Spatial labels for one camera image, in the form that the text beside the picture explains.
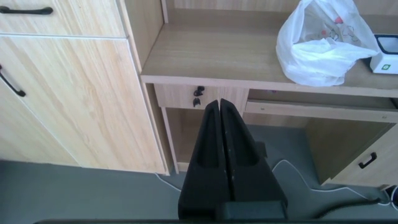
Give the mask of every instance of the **green label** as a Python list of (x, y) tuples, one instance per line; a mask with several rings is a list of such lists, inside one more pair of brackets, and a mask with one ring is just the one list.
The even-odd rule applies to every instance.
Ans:
[(381, 70), (388, 70), (391, 67), (391, 65), (383, 65)]

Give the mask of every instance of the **drawer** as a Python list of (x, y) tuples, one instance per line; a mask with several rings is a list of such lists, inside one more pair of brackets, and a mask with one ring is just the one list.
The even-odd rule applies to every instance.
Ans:
[[(222, 98), (232, 102), (238, 111), (243, 112), (248, 100), (249, 89), (236, 87), (203, 86), (202, 95), (196, 97), (194, 92), (198, 86), (193, 85), (163, 85), (156, 84), (155, 91), (160, 107), (205, 109), (206, 105)], [(200, 100), (200, 105), (193, 105), (195, 98)]]
[[(0, 13), (0, 34), (125, 37), (115, 0), (0, 0), (0, 6), (22, 13)], [(52, 8), (50, 14), (28, 10)]]
[(365, 151), (354, 155), (352, 162), (331, 181), (368, 186), (397, 185), (398, 125), (390, 125), (381, 134)]

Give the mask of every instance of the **black cable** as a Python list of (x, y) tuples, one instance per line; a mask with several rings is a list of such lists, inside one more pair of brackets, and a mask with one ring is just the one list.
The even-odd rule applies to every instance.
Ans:
[(333, 207), (330, 207), (328, 209), (326, 209), (325, 211), (319, 213), (317, 216), (315, 216), (315, 218), (323, 218), (324, 216), (326, 216), (327, 214), (331, 213), (331, 212), (335, 212), (337, 210), (340, 210), (342, 208), (348, 208), (348, 207), (357, 207), (357, 206), (364, 206), (364, 205), (376, 205), (378, 203), (380, 203), (381, 199), (375, 199), (375, 200), (361, 200), (358, 202), (348, 202), (348, 203), (343, 203), (343, 204), (339, 204), (339, 205), (335, 205)]

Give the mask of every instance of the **lock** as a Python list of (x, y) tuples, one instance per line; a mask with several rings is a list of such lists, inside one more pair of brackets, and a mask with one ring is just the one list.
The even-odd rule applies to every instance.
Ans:
[(193, 92), (194, 96), (202, 96), (203, 95), (203, 91), (205, 91), (205, 87), (204, 86), (198, 86), (198, 88)]

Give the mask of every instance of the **light wood grain surface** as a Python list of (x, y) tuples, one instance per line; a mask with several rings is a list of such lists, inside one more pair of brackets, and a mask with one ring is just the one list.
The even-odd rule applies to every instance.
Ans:
[[(174, 7), (179, 9), (292, 12), (300, 0), (173, 0), (173, 2)], [(395, 0), (354, 0), (354, 2), (362, 14), (398, 15), (398, 2)]]
[[(0, 72), (12, 80), (11, 74)], [(0, 160), (78, 166), (2, 80), (0, 95)]]
[(162, 108), (177, 172), (187, 171), (204, 110)]
[[(290, 81), (275, 52), (277, 33), (287, 16), (276, 12), (180, 9), (175, 19), (179, 23), (170, 22), (162, 28), (142, 71), (142, 80), (398, 97), (398, 76), (375, 75), (362, 61), (346, 74), (341, 86), (314, 88)], [(382, 24), (379, 26), (384, 32), (398, 33), (396, 26), (383, 25), (398, 22), (397, 16), (372, 16), (370, 20), (374, 26)]]
[[(352, 163), (343, 169), (333, 180), (349, 182), (357, 185), (397, 185), (398, 177), (398, 125), (394, 125), (388, 132), (375, 141), (363, 153), (357, 155)], [(364, 169), (359, 163), (370, 160), (370, 154), (376, 152), (377, 159)]]
[(52, 7), (51, 15), (0, 14), (0, 33), (126, 37), (115, 0), (0, 0), (28, 10)]
[(0, 37), (24, 103), (83, 167), (165, 173), (127, 40)]
[(119, 7), (140, 73), (164, 23), (162, 5), (160, 0), (121, 0)]
[[(159, 106), (168, 108), (205, 109), (212, 101), (226, 99), (232, 102), (238, 111), (243, 112), (248, 100), (249, 89), (236, 87), (204, 86), (202, 96), (194, 96), (198, 86), (155, 85)], [(199, 98), (201, 104), (193, 107), (193, 100)]]
[[(311, 119), (305, 129), (320, 183), (333, 183), (337, 174), (390, 127), (389, 123)], [(356, 181), (346, 179), (340, 184), (354, 185)]]
[(371, 96), (346, 96), (292, 91), (250, 90), (249, 100), (309, 103), (314, 105), (352, 106), (360, 108), (396, 109), (390, 98)]
[(148, 114), (150, 117), (152, 130), (155, 134), (156, 142), (162, 156), (163, 164), (165, 166), (165, 175), (170, 175), (173, 169), (173, 157), (170, 150), (169, 139), (167, 135), (167, 122), (163, 116), (163, 111), (159, 107), (156, 100), (155, 87), (153, 84), (141, 83), (142, 92), (147, 102)]
[(170, 151), (174, 162), (175, 172), (178, 174), (179, 169), (176, 155), (181, 150), (183, 111), (174, 108), (162, 108), (162, 114), (166, 127), (168, 143), (170, 144)]

